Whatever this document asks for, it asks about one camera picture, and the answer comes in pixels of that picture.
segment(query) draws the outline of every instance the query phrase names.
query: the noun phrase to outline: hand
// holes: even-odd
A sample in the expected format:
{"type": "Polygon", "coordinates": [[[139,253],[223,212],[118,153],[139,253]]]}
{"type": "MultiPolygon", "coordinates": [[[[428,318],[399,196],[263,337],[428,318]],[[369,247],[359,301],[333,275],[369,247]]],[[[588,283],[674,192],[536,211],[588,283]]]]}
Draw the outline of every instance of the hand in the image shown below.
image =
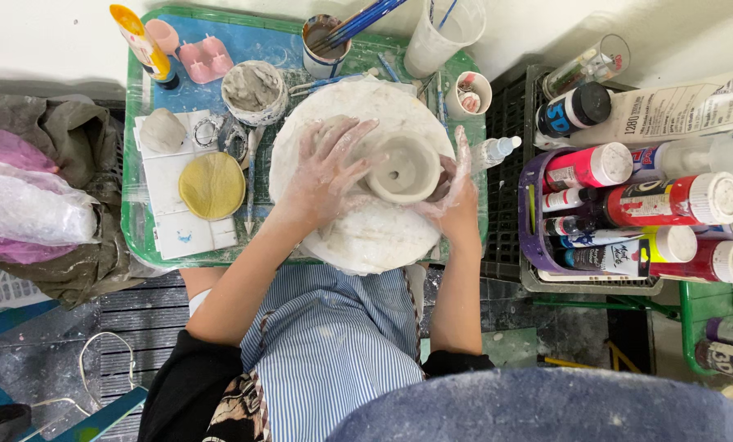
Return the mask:
{"type": "Polygon", "coordinates": [[[411,208],[426,216],[452,245],[478,241],[480,247],[478,190],[470,179],[470,146],[462,126],[457,126],[454,134],[459,146],[459,160],[455,164],[448,156],[440,156],[444,171],[440,174],[437,189],[432,196],[411,205],[411,208]]]}
{"type": "Polygon", "coordinates": [[[298,223],[304,236],[352,208],[345,195],[372,167],[372,159],[361,158],[348,167],[344,160],[378,126],[378,120],[359,123],[355,117],[335,117],[329,121],[335,123],[327,126],[316,121],[302,134],[298,167],[271,211],[274,217],[298,223]]]}

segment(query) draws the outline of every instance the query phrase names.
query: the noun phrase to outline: clay pot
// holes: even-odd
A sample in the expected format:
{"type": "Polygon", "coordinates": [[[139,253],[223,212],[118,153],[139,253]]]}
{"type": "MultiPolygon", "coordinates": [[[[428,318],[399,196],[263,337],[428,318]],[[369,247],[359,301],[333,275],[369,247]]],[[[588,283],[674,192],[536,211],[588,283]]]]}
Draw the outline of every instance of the clay pot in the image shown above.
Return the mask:
{"type": "Polygon", "coordinates": [[[440,156],[426,138],[410,131],[392,132],[375,143],[374,151],[389,155],[366,176],[381,199],[410,204],[434,192],[440,177],[440,156]]]}

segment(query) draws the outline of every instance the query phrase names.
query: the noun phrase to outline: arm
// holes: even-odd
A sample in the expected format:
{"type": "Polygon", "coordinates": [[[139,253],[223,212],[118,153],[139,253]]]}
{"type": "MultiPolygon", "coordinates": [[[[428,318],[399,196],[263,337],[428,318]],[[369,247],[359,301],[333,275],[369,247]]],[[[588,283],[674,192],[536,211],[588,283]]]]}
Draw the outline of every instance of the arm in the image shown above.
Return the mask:
{"type": "Polygon", "coordinates": [[[334,126],[321,121],[309,125],[299,140],[298,168],[290,184],[186,324],[192,336],[215,344],[241,344],[279,265],[296,244],[348,206],[344,195],[369,172],[371,162],[361,159],[345,167],[344,159],[377,125],[376,120],[359,123],[355,118],[338,120],[334,126]]]}
{"type": "Polygon", "coordinates": [[[413,206],[426,216],[450,241],[450,253],[443,281],[437,293],[430,321],[430,350],[481,354],[479,271],[481,239],[478,234],[478,191],[470,179],[470,148],[462,126],[455,136],[459,162],[441,156],[446,177],[439,190],[448,191],[435,202],[413,206]]]}

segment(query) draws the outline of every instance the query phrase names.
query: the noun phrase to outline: striped apron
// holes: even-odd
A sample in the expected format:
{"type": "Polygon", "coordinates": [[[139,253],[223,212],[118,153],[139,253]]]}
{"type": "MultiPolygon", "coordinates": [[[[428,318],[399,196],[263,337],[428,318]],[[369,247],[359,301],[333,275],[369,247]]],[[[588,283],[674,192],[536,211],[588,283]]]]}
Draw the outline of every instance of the striped apron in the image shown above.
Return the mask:
{"type": "Polygon", "coordinates": [[[241,345],[273,442],[324,440],[355,408],[420,382],[403,269],[366,277],[283,266],[241,345]]]}

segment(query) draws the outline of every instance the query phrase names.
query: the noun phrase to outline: left hand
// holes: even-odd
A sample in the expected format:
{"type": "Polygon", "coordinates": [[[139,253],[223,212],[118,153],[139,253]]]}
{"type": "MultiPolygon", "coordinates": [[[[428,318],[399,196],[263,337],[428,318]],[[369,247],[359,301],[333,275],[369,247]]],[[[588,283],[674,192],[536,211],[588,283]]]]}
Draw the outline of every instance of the left hand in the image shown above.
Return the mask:
{"type": "Polygon", "coordinates": [[[306,233],[333,221],[348,209],[346,193],[369,173],[372,160],[344,160],[378,120],[344,118],[325,131],[322,121],[309,125],[299,139],[298,167],[271,214],[299,223],[306,233]]]}

